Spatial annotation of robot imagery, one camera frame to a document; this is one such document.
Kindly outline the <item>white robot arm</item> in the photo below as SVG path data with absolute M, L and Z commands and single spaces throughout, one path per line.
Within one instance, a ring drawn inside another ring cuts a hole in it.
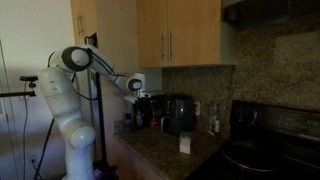
M 65 142 L 66 175 L 62 180 L 96 180 L 91 151 L 96 131 L 83 118 L 79 95 L 69 77 L 71 73 L 86 69 L 105 76 L 118 89 L 125 91 L 125 99 L 133 104 L 163 93 L 161 90 L 148 91 L 143 73 L 137 72 L 130 77 L 115 73 L 111 59 L 90 44 L 53 52 L 48 67 L 39 72 L 38 80 Z

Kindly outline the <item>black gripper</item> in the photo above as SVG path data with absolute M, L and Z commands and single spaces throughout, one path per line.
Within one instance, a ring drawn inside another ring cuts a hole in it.
M 151 118 L 162 115 L 163 99 L 165 93 L 163 91 L 147 91 L 143 92 L 140 97 L 136 95 L 127 95 L 124 99 L 134 105 L 136 111 L 140 111 L 144 118 Z

